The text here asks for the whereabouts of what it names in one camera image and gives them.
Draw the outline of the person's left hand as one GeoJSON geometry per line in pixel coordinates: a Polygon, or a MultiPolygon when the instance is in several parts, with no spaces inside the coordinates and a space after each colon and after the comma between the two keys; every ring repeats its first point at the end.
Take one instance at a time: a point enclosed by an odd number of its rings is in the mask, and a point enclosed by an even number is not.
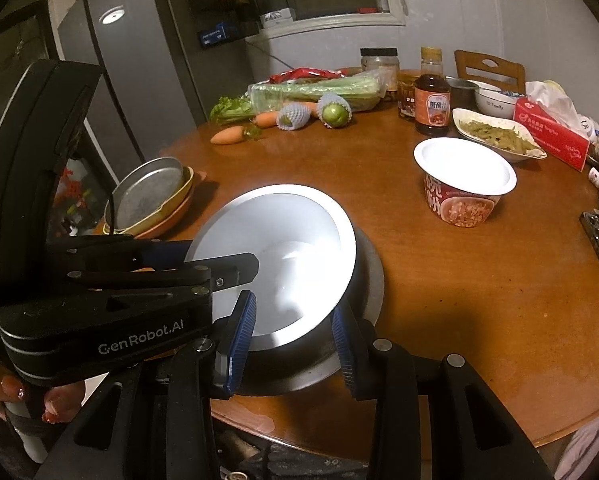
{"type": "MultiPolygon", "coordinates": [[[[85,395],[86,383],[83,380],[51,388],[43,397],[41,419],[51,425],[71,422],[79,412],[85,395]]],[[[4,417],[5,403],[22,403],[27,396],[24,383],[0,362],[0,417],[4,417]]]]}

